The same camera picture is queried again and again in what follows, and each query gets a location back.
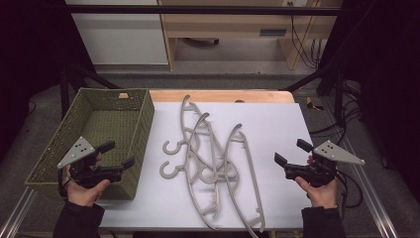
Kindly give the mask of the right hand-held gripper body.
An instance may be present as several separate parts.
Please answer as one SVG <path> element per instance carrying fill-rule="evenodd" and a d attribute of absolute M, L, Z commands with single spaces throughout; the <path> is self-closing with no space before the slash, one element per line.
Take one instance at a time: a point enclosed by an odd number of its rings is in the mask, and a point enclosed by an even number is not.
<path fill-rule="evenodd" d="M 331 182 L 337 174 L 337 163 L 364 165 L 366 162 L 331 141 L 326 141 L 318 147 L 313 147 L 312 163 L 301 166 L 287 162 L 284 169 L 287 179 L 301 177 L 312 186 L 319 187 Z"/>

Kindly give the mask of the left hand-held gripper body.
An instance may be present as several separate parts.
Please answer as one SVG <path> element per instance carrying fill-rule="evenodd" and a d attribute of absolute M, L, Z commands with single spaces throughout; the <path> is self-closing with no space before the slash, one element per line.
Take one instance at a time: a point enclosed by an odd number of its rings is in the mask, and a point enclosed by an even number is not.
<path fill-rule="evenodd" d="M 57 164 L 60 172 L 59 183 L 62 182 L 62 174 L 69 172 L 75 182 L 85 188 L 92 188 L 100 181 L 108 179 L 117 182 L 122 179 L 123 167 L 102 167 L 97 164 L 97 158 L 103 154 L 97 151 L 84 137 L 79 137 L 76 142 Z"/>

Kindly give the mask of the green woven basket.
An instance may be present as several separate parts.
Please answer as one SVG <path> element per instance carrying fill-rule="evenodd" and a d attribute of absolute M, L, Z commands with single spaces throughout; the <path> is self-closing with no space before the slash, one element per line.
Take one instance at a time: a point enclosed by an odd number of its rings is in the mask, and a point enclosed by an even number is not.
<path fill-rule="evenodd" d="M 115 143 L 115 148 L 102 156 L 99 164 L 103 167 L 136 160 L 122 179 L 111 183 L 102 194 L 104 199 L 134 199 L 154 114 L 151 94 L 146 89 L 79 89 L 25 185 L 58 199 L 57 164 L 83 137 L 94 147 L 108 141 Z"/>

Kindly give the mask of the grey plastic clothes hanger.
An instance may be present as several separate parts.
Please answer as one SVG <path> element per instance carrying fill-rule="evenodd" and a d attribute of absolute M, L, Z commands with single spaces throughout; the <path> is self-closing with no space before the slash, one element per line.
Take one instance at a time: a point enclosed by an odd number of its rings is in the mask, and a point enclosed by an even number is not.
<path fill-rule="evenodd" d="M 220 145 L 215 139 L 211 123 L 207 121 L 208 117 L 208 112 L 201 114 L 195 125 L 189 128 L 184 124 L 184 114 L 181 114 L 183 139 L 177 143 L 173 151 L 167 148 L 169 141 L 163 143 L 162 149 L 167 155 L 175 155 L 184 146 L 183 162 L 175 166 L 171 173 L 167 173 L 165 168 L 169 165 L 169 161 L 166 161 L 160 166 L 159 174 L 164 179 L 173 179 L 179 173 L 184 173 L 188 194 L 200 219 L 210 229 L 219 230 L 214 220 L 220 212 L 218 185 L 220 166 L 215 156 Z"/>
<path fill-rule="evenodd" d="M 164 172 L 164 167 L 168 165 L 168 162 L 165 162 L 159 169 L 160 175 L 165 179 L 171 179 L 180 171 L 188 173 L 188 160 L 193 159 L 196 166 L 193 174 L 187 177 L 187 181 L 189 183 L 193 183 L 196 179 L 200 179 L 207 184 L 216 183 L 220 177 L 236 179 L 239 176 L 238 168 L 225 158 L 225 150 L 222 148 L 215 136 L 211 123 L 206 120 L 209 113 L 202 113 L 194 102 L 188 101 L 189 98 L 189 94 L 184 96 L 180 109 L 180 128 L 183 139 L 176 143 L 176 148 L 174 150 L 169 150 L 167 148 L 169 141 L 165 141 L 162 145 L 162 150 L 167 155 L 176 155 L 180 151 L 181 147 L 186 145 L 187 150 L 185 154 L 185 163 L 181 166 L 177 166 L 171 174 L 166 174 Z M 193 111 L 199 115 L 199 118 L 193 128 L 185 126 L 185 111 Z M 211 163 L 207 163 L 199 155 L 199 149 L 201 146 L 199 137 L 201 135 L 209 137 L 212 159 Z"/>
<path fill-rule="evenodd" d="M 252 238 L 259 238 L 259 236 L 253 230 L 255 225 L 260 226 L 260 233 L 263 233 L 265 228 L 265 218 L 263 214 L 263 203 L 260 195 L 260 189 L 257 181 L 257 176 L 253 164 L 253 159 L 251 155 L 251 151 L 249 148 L 249 143 L 246 135 L 240 131 L 242 128 L 241 124 L 236 125 L 227 141 L 225 148 L 222 148 L 220 145 L 217 137 L 214 135 L 213 129 L 209 123 L 207 123 L 205 135 L 209 137 L 210 140 L 210 148 L 211 148 L 211 159 L 212 162 L 210 165 L 202 163 L 202 165 L 197 169 L 196 174 L 200 178 L 200 180 L 206 184 L 212 184 L 215 189 L 214 199 L 215 203 L 203 210 L 198 210 L 198 213 L 202 220 L 213 230 L 218 230 L 218 227 L 214 226 L 211 222 L 209 222 L 206 218 L 208 214 L 212 214 L 213 218 L 216 219 L 220 212 L 220 197 L 219 197 L 219 187 L 218 183 L 219 180 L 223 180 L 226 183 L 227 190 L 229 192 L 229 196 L 231 201 L 235 207 L 237 214 L 239 215 L 243 225 L 250 233 Z M 240 143 L 243 145 L 244 150 L 246 151 L 248 167 L 251 174 L 251 180 L 253 183 L 253 190 L 255 199 L 257 202 L 256 213 L 258 214 L 253 219 L 248 219 L 244 214 L 243 211 L 236 199 L 236 191 L 241 182 L 241 175 L 240 170 L 236 166 L 236 164 L 231 160 L 229 156 L 229 149 L 232 143 Z"/>

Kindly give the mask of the person's left hand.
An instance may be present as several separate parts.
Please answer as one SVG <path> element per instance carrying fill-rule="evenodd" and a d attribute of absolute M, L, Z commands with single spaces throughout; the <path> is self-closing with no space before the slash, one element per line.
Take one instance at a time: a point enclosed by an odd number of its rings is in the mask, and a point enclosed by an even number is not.
<path fill-rule="evenodd" d="M 79 206 L 92 207 L 109 184 L 110 181 L 108 179 L 104 179 L 92 188 L 85 188 L 71 179 L 64 188 L 69 202 Z"/>

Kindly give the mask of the person's right hand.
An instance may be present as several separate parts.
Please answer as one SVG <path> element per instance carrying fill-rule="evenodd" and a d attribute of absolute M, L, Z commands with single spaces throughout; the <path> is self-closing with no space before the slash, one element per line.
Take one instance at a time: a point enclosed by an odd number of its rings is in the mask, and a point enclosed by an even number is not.
<path fill-rule="evenodd" d="M 328 184 L 319 187 L 312 186 L 301 177 L 297 177 L 295 181 L 307 193 L 313 207 L 329 209 L 337 206 L 337 182 L 334 179 Z"/>

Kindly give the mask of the white table sheet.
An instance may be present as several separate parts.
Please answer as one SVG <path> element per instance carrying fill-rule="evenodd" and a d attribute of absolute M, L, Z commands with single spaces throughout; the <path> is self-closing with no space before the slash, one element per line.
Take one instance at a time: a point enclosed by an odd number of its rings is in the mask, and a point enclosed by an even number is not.
<path fill-rule="evenodd" d="M 249 143 L 262 199 L 266 230 L 299 228 L 301 210 L 309 201 L 298 185 L 285 177 L 282 167 L 274 161 L 279 153 L 290 163 L 303 165 L 307 155 L 297 148 L 298 139 L 308 139 L 309 134 L 300 107 L 296 103 L 200 103 L 202 113 L 208 112 L 214 134 L 225 146 L 232 129 L 240 129 Z M 176 155 L 162 150 L 174 150 L 181 140 L 180 108 L 178 102 L 158 102 L 149 137 L 144 164 L 136 197 L 131 201 L 104 200 L 105 215 L 102 227 L 123 230 L 210 230 L 197 214 L 185 181 L 184 173 L 172 179 L 159 174 L 160 166 L 171 173 L 183 162 L 185 148 Z M 194 126 L 198 114 L 184 113 L 184 123 Z M 257 202 L 248 167 L 246 151 L 240 143 L 230 145 L 229 154 L 238 166 L 241 182 L 236 199 L 243 214 L 252 219 Z M 242 230 L 243 222 L 237 214 L 226 185 L 219 183 L 220 212 L 214 224 L 222 231 Z"/>

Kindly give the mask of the yellow and black tool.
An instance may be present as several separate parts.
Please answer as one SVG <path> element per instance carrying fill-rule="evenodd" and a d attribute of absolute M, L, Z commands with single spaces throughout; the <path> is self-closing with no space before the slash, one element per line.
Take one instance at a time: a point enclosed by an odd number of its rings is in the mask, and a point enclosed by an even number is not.
<path fill-rule="evenodd" d="M 313 104 L 311 97 L 306 97 L 306 106 L 309 109 L 314 109 L 314 110 L 318 110 L 318 111 L 324 111 L 324 107 L 323 106 L 319 106 L 319 105 L 314 105 Z"/>

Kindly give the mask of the black curtain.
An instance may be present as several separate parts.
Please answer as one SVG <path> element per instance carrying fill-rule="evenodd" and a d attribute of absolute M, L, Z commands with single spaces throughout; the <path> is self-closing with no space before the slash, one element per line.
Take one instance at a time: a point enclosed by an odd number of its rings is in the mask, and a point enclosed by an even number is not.
<path fill-rule="evenodd" d="M 33 95 L 59 84 L 68 65 L 94 66 L 66 0 L 0 0 L 0 162 Z"/>
<path fill-rule="evenodd" d="M 420 0 L 343 0 L 322 63 L 350 31 L 340 70 L 362 87 L 376 142 L 420 202 Z"/>

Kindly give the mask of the white cabinet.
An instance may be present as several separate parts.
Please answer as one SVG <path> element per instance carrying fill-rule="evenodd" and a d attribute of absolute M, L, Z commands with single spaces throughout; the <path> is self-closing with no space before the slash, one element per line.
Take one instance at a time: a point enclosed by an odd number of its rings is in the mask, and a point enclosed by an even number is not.
<path fill-rule="evenodd" d="M 167 64 L 159 14 L 73 14 L 95 65 Z"/>

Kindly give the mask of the wooden desk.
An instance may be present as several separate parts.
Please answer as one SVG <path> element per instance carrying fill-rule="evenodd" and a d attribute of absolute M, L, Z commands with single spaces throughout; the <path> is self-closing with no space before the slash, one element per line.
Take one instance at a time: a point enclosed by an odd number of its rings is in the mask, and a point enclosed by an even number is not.
<path fill-rule="evenodd" d="M 340 8 L 344 0 L 157 0 L 160 6 L 248 6 Z M 310 40 L 329 39 L 334 16 L 163 14 L 164 35 L 181 38 L 276 39 L 290 69 L 295 69 Z"/>

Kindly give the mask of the aluminium rail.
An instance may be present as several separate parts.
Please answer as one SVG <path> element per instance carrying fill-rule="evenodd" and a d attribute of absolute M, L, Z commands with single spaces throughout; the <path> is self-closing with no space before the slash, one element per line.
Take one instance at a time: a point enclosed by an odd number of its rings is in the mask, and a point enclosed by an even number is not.
<path fill-rule="evenodd" d="M 321 98 L 326 111 L 331 119 L 334 119 L 334 105 L 331 99 Z M 352 154 L 356 154 L 347 136 L 343 137 L 343 148 Z M 392 221 L 390 220 L 376 190 L 374 189 L 371 180 L 363 166 L 360 165 L 348 165 L 353 172 L 354 176 L 359 181 L 359 185 L 364 194 L 365 204 L 367 205 L 372 219 L 381 235 L 382 238 L 398 238 L 397 232 L 394 228 Z"/>
<path fill-rule="evenodd" d="M 36 196 L 35 190 L 28 186 L 25 188 L 12 213 L 0 228 L 0 238 L 15 238 Z"/>

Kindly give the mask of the black metal frame stand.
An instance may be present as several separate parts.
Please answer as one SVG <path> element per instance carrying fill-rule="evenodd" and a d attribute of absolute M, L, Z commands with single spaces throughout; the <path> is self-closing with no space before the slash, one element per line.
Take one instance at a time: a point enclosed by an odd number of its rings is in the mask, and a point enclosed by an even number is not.
<path fill-rule="evenodd" d="M 61 118 L 64 118 L 70 106 L 68 87 L 71 86 L 75 92 L 81 87 L 87 87 L 85 78 L 90 78 L 109 89 L 120 89 L 120 86 L 99 76 L 94 71 L 83 68 L 77 64 L 68 64 L 62 69 L 59 76 Z"/>
<path fill-rule="evenodd" d="M 303 79 L 282 88 L 282 91 L 294 92 L 317 78 L 321 79 L 316 88 L 319 96 L 327 96 L 331 91 L 334 91 L 334 119 L 340 127 L 343 127 L 345 124 L 343 113 L 344 78 L 342 71 L 337 66 L 327 64 L 320 67 Z"/>

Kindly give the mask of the black horizontal frame bar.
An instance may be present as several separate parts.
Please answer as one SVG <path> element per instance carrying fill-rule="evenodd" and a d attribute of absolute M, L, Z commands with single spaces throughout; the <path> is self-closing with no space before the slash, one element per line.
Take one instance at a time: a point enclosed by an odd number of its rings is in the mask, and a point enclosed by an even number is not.
<path fill-rule="evenodd" d="M 339 16 L 340 8 L 248 7 L 248 6 L 151 6 L 151 5 L 66 5 L 71 13 L 86 14 L 204 14 Z"/>

